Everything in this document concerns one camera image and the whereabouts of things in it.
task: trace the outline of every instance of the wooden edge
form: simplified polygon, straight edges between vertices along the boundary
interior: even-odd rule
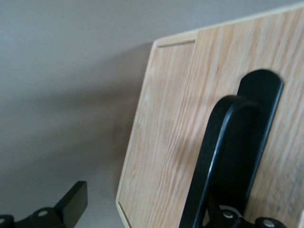
[[[269,10],[269,11],[253,14],[253,15],[250,15],[250,16],[247,16],[247,17],[238,18],[238,19],[234,19],[234,20],[228,20],[228,21],[223,22],[223,23],[218,23],[218,24],[214,24],[214,25],[210,25],[210,26],[206,26],[206,27],[182,32],[182,33],[178,33],[178,34],[175,34],[175,35],[163,37],[163,38],[160,38],[160,39],[157,39],[157,40],[154,41],[153,48],[155,48],[155,47],[156,48],[161,48],[161,47],[166,47],[166,46],[171,46],[171,45],[178,45],[178,44],[195,42],[198,31],[205,30],[205,29],[210,29],[210,28],[214,28],[214,27],[218,27],[218,26],[235,24],[235,23],[238,23],[238,22],[257,19],[257,18],[261,18],[261,17],[265,17],[265,16],[271,16],[271,15],[278,14],[278,13],[284,13],[284,12],[287,12],[287,11],[295,10],[297,8],[300,8],[300,7],[304,7],[304,2],[299,2],[299,3],[293,4],[293,5],[289,5],[289,6],[282,6],[282,7],[279,7],[277,9],[272,9],[272,10]]]
[[[304,228],[304,210],[302,211],[302,215],[300,218],[300,223],[299,223],[298,228]]]
[[[129,220],[127,219],[127,216],[124,212],[124,209],[123,209],[122,205],[118,201],[116,201],[116,207],[117,207],[118,213],[120,215],[120,218],[123,221],[124,227],[125,228],[132,228],[131,224],[129,223]]]

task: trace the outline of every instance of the black handle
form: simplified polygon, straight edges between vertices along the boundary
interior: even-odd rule
[[[246,75],[237,95],[215,105],[193,174],[180,228],[200,228],[212,195],[243,213],[283,89],[273,72]]]

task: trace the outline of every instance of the gray wall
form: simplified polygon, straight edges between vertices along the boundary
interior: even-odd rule
[[[1,0],[0,214],[53,206],[122,228],[115,194],[153,40],[296,0]]]

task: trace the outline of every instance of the wood grain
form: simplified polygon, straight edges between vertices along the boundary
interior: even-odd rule
[[[151,52],[117,193],[132,228],[147,227],[193,47]]]
[[[265,11],[265,12],[260,12],[260,13],[257,13],[257,14],[253,14],[253,15],[243,17],[243,18],[224,21],[224,22],[221,22],[221,23],[218,23],[218,24],[208,25],[208,26],[205,26],[203,28],[197,28],[197,29],[194,29],[194,30],[174,34],[174,35],[171,35],[171,36],[162,37],[162,38],[159,38],[156,41],[154,41],[153,47],[159,48],[159,47],[179,45],[179,44],[190,43],[190,42],[194,43],[196,38],[197,38],[197,35],[198,35],[199,31],[202,31],[202,30],[205,30],[205,29],[211,29],[211,28],[215,28],[215,27],[219,27],[219,26],[224,26],[224,25],[235,24],[235,23],[243,22],[243,21],[247,21],[247,20],[258,19],[258,18],[261,18],[261,17],[270,16],[270,15],[273,15],[273,14],[285,13],[287,11],[295,10],[295,9],[298,9],[298,8],[301,8],[301,7],[304,7],[304,2],[298,2],[298,3],[293,4],[293,5],[279,7],[277,9],[272,9],[272,10],[268,10],[268,11]]]
[[[304,207],[303,8],[201,30],[192,49],[152,50],[117,195],[132,228],[178,228],[214,105],[259,68],[277,72],[285,87],[245,217],[297,227]]]

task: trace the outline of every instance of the wood surface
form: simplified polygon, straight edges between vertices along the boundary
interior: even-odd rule
[[[117,193],[126,227],[147,227],[194,44],[151,52]]]
[[[257,14],[249,15],[249,16],[246,16],[243,18],[228,20],[228,21],[224,21],[224,22],[217,23],[214,25],[208,25],[203,28],[197,28],[197,29],[193,29],[190,31],[174,34],[171,36],[162,37],[162,38],[159,38],[154,41],[153,47],[159,48],[159,47],[179,45],[179,44],[185,44],[185,43],[191,43],[191,42],[194,43],[199,31],[202,31],[205,29],[211,29],[214,27],[224,26],[224,25],[235,24],[235,23],[243,22],[243,21],[247,21],[247,20],[258,19],[261,17],[270,16],[273,14],[285,13],[287,11],[292,11],[292,10],[295,10],[295,9],[298,9],[301,7],[304,7],[304,2],[298,2],[298,3],[292,4],[292,5],[279,7],[277,9],[272,9],[272,10],[268,10],[265,12],[260,12]]]
[[[260,68],[278,73],[285,87],[245,218],[273,217],[298,227],[304,209],[303,8],[203,29],[195,44],[154,47],[117,194],[130,227],[178,228],[214,105]]]

